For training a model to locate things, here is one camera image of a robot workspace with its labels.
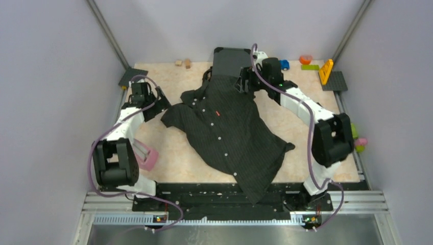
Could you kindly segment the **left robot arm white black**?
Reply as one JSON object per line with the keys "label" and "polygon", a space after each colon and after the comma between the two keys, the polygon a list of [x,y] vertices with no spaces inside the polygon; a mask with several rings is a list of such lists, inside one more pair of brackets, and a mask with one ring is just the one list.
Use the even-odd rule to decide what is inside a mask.
{"label": "left robot arm white black", "polygon": [[170,107],[170,102],[159,86],[144,75],[129,81],[131,93],[121,107],[114,126],[93,143],[92,160],[95,179],[100,187],[116,188],[144,198],[152,211],[162,208],[164,198],[156,192],[156,182],[140,171],[150,171],[159,153],[136,139],[140,126]]}

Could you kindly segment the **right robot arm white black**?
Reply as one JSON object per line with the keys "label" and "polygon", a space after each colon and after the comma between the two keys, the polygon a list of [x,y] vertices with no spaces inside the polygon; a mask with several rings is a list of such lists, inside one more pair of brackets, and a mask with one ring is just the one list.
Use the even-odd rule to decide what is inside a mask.
{"label": "right robot arm white black", "polygon": [[354,151],[350,117],[331,112],[305,95],[297,84],[285,80],[278,58],[250,49],[251,63],[240,69],[235,88],[240,93],[266,91],[278,105],[290,110],[308,126],[308,178],[303,182],[299,203],[314,210],[342,161]]}

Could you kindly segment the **black pinstriped button shirt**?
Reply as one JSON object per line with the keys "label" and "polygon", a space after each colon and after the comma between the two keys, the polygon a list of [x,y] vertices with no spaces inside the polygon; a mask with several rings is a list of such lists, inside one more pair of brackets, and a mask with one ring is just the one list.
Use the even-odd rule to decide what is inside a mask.
{"label": "black pinstriped button shirt", "polygon": [[234,88],[236,78],[212,75],[162,116],[166,127],[186,134],[204,162],[234,176],[247,199],[256,204],[295,146],[271,132],[261,119],[254,96]]}

